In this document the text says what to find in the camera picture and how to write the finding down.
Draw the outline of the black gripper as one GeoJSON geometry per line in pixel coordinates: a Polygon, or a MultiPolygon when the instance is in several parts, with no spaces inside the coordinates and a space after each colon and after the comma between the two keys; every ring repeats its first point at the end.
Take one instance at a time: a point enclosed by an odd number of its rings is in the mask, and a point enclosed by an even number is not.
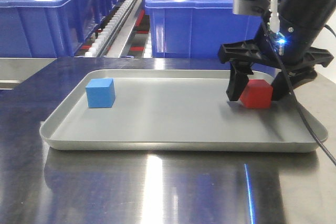
{"type": "Polygon", "coordinates": [[[301,27],[286,20],[281,21],[280,32],[284,42],[272,40],[266,33],[267,25],[261,22],[254,39],[222,44],[218,51],[221,63],[230,61],[230,77],[226,90],[229,101],[238,101],[244,91],[249,75],[253,74],[250,63],[280,68],[281,60],[285,74],[279,72],[271,86],[272,100],[278,101],[299,86],[313,81],[317,77],[315,65],[327,67],[334,59],[326,49],[312,47],[321,28],[301,27]]]}

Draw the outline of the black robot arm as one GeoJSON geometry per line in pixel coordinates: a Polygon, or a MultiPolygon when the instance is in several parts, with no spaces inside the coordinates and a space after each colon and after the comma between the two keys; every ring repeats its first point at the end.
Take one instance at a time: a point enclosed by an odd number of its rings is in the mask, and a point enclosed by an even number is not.
{"type": "Polygon", "coordinates": [[[290,92],[288,83],[295,89],[314,80],[315,65],[327,67],[333,60],[327,50],[314,48],[312,43],[335,11],[335,0],[281,0],[278,7],[284,43],[269,30],[271,12],[266,10],[253,39],[220,46],[221,63],[230,63],[226,90],[230,101],[240,98],[254,63],[281,70],[271,84],[272,100],[278,101],[290,92]]]}

